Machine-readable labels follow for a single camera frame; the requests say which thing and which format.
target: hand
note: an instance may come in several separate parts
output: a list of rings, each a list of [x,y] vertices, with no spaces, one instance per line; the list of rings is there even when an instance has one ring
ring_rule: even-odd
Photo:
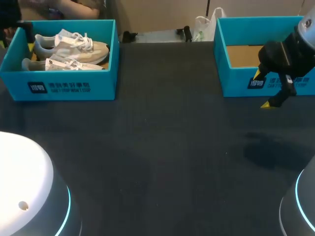
[[[14,28],[4,29],[5,37],[13,38],[15,31],[16,31],[16,29],[14,29]]]

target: logo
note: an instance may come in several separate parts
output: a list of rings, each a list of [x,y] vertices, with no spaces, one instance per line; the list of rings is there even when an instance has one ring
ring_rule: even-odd
[[[28,86],[32,93],[47,93],[43,82],[28,82]]]
[[[265,85],[266,82],[266,77],[263,78],[263,80],[253,80],[251,78],[249,84],[248,84],[248,89],[262,89]]]

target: black table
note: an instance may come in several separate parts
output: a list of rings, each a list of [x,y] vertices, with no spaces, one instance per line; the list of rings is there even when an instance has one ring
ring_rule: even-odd
[[[115,101],[0,92],[0,129],[49,153],[84,236],[280,236],[281,198],[315,153],[315,97],[223,98],[212,43],[122,45]]]

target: person's arm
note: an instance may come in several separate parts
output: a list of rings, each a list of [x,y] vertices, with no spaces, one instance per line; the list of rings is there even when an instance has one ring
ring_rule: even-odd
[[[67,19],[96,20],[99,16],[98,9],[72,2],[71,0],[55,0],[56,6]]]

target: robotic arm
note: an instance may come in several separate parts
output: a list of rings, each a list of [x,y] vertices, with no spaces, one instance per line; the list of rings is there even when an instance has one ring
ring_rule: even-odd
[[[262,105],[280,107],[289,96],[295,96],[294,80],[303,77],[315,66],[315,7],[307,13],[283,42],[267,42],[258,53],[260,65],[254,80],[262,80],[276,72],[281,90]]]

